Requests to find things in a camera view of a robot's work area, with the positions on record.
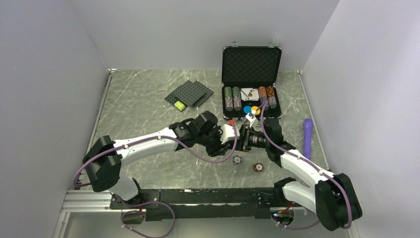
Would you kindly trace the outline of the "grey chip stack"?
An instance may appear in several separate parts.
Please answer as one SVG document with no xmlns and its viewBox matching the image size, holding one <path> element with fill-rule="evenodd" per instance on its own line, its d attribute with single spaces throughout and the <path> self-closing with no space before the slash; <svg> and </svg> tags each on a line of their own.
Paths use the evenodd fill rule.
<svg viewBox="0 0 420 238">
<path fill-rule="evenodd" d="M 227 111 L 232 111 L 233 108 L 233 99 L 231 97 L 225 97 L 225 109 Z"/>
</svg>

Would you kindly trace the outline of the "purple-grey chip stack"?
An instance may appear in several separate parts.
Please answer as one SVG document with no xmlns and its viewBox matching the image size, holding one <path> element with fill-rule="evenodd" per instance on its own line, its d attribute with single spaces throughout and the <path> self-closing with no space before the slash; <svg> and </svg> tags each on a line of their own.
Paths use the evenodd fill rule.
<svg viewBox="0 0 420 238">
<path fill-rule="evenodd" d="M 234 98 L 233 99 L 233 106 L 235 111 L 240 111 L 242 108 L 241 105 L 241 99 L 240 98 Z"/>
</svg>

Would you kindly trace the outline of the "purple chip stack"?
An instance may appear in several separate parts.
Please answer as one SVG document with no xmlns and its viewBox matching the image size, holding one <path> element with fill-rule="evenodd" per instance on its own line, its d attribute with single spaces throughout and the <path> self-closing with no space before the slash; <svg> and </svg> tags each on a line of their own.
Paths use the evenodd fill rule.
<svg viewBox="0 0 420 238">
<path fill-rule="evenodd" d="M 266 109 L 268 109 L 269 108 L 269 100 L 268 100 L 268 97 L 260 97 L 260 101 L 261 101 L 261 106 L 260 106 L 260 108 L 261 109 L 264 109 L 264 110 L 266 110 Z"/>
</svg>

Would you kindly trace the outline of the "small chip stack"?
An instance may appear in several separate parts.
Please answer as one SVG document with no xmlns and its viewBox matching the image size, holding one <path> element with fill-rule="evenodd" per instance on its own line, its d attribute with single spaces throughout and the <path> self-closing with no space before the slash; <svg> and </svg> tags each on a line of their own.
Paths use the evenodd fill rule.
<svg viewBox="0 0 420 238">
<path fill-rule="evenodd" d="M 268 98 L 268 102 L 269 102 L 269 107 L 271 109 L 275 109 L 277 107 L 277 101 L 276 101 L 276 97 L 275 96 L 271 96 Z"/>
</svg>

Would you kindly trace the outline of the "red chip stack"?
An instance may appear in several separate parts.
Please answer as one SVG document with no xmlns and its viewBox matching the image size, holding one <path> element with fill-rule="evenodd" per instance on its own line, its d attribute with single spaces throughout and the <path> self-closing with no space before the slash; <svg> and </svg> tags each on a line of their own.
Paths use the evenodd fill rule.
<svg viewBox="0 0 420 238">
<path fill-rule="evenodd" d="M 266 98 L 267 97 L 267 92 L 264 86 L 261 86 L 258 88 L 258 92 L 259 92 L 259 97 L 260 98 Z"/>
</svg>

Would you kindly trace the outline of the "dark green chip stack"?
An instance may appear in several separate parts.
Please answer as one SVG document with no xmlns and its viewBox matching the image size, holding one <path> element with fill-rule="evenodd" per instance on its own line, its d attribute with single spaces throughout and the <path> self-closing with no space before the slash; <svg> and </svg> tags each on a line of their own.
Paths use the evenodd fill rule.
<svg viewBox="0 0 420 238">
<path fill-rule="evenodd" d="M 233 97 L 233 100 L 241 101 L 241 91 L 239 87 L 232 88 L 232 97 Z"/>
</svg>

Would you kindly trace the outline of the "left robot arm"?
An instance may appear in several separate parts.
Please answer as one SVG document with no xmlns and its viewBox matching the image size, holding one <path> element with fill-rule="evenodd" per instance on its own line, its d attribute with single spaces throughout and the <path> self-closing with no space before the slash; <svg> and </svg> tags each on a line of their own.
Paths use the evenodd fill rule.
<svg viewBox="0 0 420 238">
<path fill-rule="evenodd" d="M 136 208 L 143 199 L 141 189 L 135 179 L 121 171 L 123 167 L 142 158 L 182 149 L 200 160 L 215 163 L 214 156 L 236 148 L 239 136 L 234 122 L 219 126 L 217 117 L 205 111 L 195 119 L 175 122 L 144 136 L 117 140 L 101 136 L 85 155 L 82 169 L 93 191 L 111 191 L 129 208 Z"/>
</svg>

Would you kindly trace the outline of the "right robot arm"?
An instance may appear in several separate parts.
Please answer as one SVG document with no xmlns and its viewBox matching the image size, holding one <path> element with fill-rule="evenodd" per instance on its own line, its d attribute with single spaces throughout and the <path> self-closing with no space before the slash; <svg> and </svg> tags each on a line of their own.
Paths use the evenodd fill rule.
<svg viewBox="0 0 420 238">
<path fill-rule="evenodd" d="M 262 148 L 268 158 L 295 175 L 273 186 L 273 200 L 279 206 L 295 202 L 315 213 L 318 222 L 329 231 L 348 229 L 363 211 L 351 179 L 335 174 L 305 157 L 283 137 L 277 119 L 265 119 L 261 131 L 249 125 L 237 129 L 237 148 Z"/>
</svg>

